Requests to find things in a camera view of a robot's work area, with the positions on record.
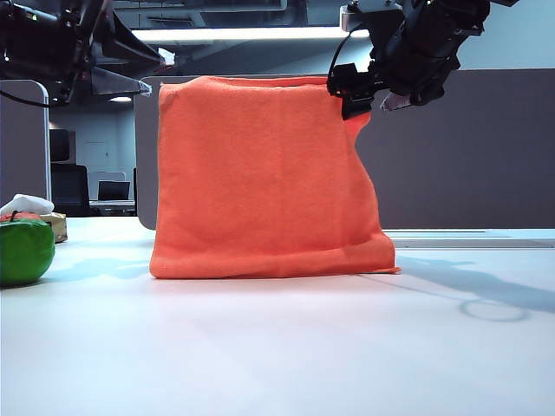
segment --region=cubicle divider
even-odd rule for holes
[[[6,93],[46,104],[35,81],[0,81]],[[17,193],[51,199],[49,111],[0,96],[0,205]]]
[[[146,78],[153,94],[135,98],[137,211],[150,229],[160,84],[193,78]],[[383,94],[376,96],[357,150],[375,184],[382,226],[555,228],[555,69],[460,70],[446,90],[425,107],[387,114],[379,110]]]

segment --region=desk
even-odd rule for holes
[[[135,201],[132,199],[89,201],[89,205],[91,208],[97,208],[101,215],[113,215],[112,211],[121,211],[121,215],[125,215],[125,211],[134,210]]]
[[[68,227],[2,293],[3,414],[555,414],[554,231],[399,249],[396,276],[172,281],[137,218]]]

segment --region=black cable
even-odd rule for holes
[[[337,49],[336,49],[336,53],[333,55],[333,59],[331,60],[331,64],[330,64],[330,70],[328,70],[328,91],[330,92],[330,94],[333,94],[337,97],[341,97],[341,93],[338,93],[337,91],[331,91],[331,76],[333,74],[333,68],[336,66],[336,61],[337,61],[337,57],[339,56],[339,53],[341,52],[341,49],[343,48],[343,45],[350,39],[350,36],[353,34],[353,32],[359,30],[362,27],[362,24],[359,24],[358,26],[356,26],[354,29],[352,29],[348,35],[346,35],[341,42],[339,43],[339,45],[337,45]]]
[[[10,93],[6,93],[5,91],[2,91],[2,90],[0,90],[0,95],[2,97],[8,98],[10,100],[13,100],[13,101],[16,101],[16,102],[21,102],[22,104],[26,104],[28,106],[33,106],[33,107],[57,108],[57,107],[64,107],[64,106],[68,105],[67,102],[57,102],[56,104],[44,104],[42,102],[29,101],[29,100],[25,100],[24,98],[16,97],[15,95],[12,95]]]

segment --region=background wall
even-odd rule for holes
[[[75,131],[75,156],[88,172],[124,172],[131,182],[135,167],[134,113],[121,111],[50,111],[50,127]]]

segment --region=towel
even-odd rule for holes
[[[158,278],[395,273],[374,186],[319,76],[160,89]]]

